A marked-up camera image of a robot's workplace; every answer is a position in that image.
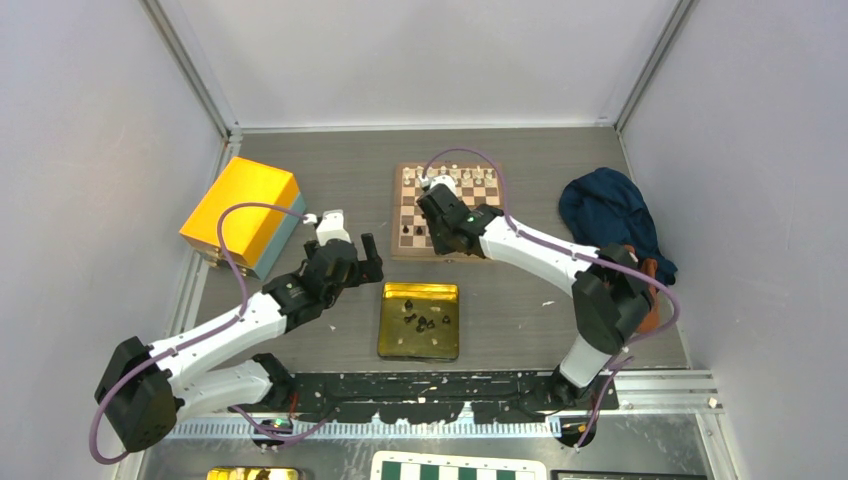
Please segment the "gold metal tray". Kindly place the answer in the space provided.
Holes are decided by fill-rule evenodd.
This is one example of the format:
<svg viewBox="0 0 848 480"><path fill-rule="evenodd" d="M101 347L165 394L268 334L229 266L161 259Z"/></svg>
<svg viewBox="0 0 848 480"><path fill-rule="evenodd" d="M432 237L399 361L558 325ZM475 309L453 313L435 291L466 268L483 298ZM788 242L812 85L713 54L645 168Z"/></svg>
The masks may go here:
<svg viewBox="0 0 848 480"><path fill-rule="evenodd" d="M385 360L453 362L460 354L459 287L387 282L377 355Z"/></svg>

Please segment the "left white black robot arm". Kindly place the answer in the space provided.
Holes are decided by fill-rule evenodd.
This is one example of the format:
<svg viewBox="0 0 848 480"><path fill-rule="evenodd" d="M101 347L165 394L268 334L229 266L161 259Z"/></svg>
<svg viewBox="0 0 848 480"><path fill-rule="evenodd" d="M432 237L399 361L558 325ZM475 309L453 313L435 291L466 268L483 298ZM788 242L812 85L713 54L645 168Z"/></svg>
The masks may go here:
<svg viewBox="0 0 848 480"><path fill-rule="evenodd" d="M229 368L221 363L312 321L343 290L383 280L374 237L361 247L344 239L309 241L301 267L278 276L244 305L190 331L143 343L120 343L94 398L97 421L107 419L129 453L161 441L180 422L221 409L258 405L269 413L288 407L293 377L270 353Z"/></svg>

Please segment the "wooden chess board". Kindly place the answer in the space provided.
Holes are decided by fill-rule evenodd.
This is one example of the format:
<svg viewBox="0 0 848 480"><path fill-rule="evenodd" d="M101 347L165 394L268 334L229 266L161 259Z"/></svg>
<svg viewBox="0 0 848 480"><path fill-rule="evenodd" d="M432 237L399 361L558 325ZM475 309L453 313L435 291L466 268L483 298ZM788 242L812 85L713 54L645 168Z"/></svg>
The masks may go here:
<svg viewBox="0 0 848 480"><path fill-rule="evenodd" d="M484 263L472 252L452 249L470 246L470 240L449 236L480 232L479 219L469 216L479 206L487 213L503 203L500 174L485 161L401 163L394 172L391 255L405 261Z"/></svg>

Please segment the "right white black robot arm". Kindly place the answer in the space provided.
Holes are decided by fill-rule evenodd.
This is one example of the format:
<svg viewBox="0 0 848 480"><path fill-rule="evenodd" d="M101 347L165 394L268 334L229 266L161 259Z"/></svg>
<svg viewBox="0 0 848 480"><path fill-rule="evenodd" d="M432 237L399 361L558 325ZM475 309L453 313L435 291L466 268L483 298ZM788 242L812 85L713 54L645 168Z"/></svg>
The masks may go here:
<svg viewBox="0 0 848 480"><path fill-rule="evenodd" d="M450 178L427 182L416 201L438 255L503 262L567 293L578 335L554 369L551 393L567 410L594 396L598 374L625 346L654 306L647 278L625 247L576 245L515 222L503 210L469 208Z"/></svg>

